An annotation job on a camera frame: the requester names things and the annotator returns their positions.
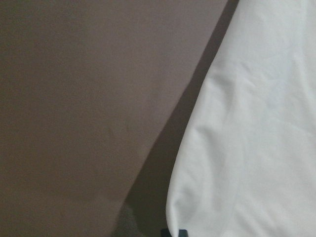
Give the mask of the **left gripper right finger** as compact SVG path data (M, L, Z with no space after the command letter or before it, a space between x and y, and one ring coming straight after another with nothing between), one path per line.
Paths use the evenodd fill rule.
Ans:
M178 233L178 237L188 237L188 231L184 229L180 229Z

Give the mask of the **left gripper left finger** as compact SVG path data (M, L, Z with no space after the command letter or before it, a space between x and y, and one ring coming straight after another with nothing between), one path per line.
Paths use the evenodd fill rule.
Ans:
M166 229L161 229L160 231L160 236L161 237L171 237L170 231L168 228Z

